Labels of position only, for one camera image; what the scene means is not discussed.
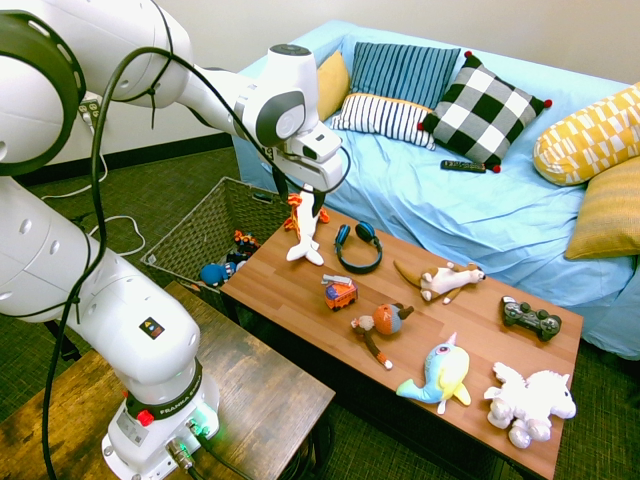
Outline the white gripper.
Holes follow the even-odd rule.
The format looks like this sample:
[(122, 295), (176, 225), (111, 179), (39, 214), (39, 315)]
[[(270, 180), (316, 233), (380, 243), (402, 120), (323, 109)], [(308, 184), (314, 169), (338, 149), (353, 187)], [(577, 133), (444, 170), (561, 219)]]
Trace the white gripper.
[(325, 192), (338, 186), (343, 176), (343, 161), (339, 156), (341, 138), (324, 123), (298, 132), (274, 148), (272, 177), (278, 195), (286, 201), (289, 195), (289, 175), (310, 185), (313, 203), (311, 215), (318, 219), (325, 201)]

